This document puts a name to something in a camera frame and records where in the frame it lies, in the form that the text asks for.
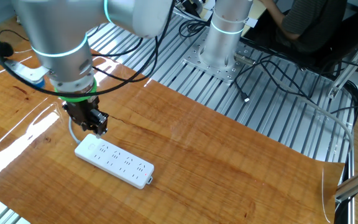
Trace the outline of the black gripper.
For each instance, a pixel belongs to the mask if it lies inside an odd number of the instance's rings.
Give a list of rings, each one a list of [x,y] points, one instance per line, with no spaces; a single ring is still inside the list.
[[[81,126],[83,131],[92,131],[97,138],[107,133],[108,114],[98,110],[99,98],[93,96],[79,102],[66,102],[63,109],[71,120]]]

